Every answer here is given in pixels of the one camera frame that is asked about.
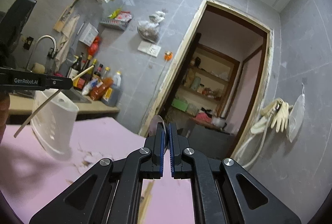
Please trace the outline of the person left hand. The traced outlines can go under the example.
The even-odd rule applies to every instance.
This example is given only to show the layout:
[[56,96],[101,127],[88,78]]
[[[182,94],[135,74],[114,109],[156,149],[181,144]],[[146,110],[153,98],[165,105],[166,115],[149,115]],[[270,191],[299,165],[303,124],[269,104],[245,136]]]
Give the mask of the person left hand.
[[6,122],[9,117],[10,96],[8,92],[1,92],[0,99],[0,142],[6,130]]

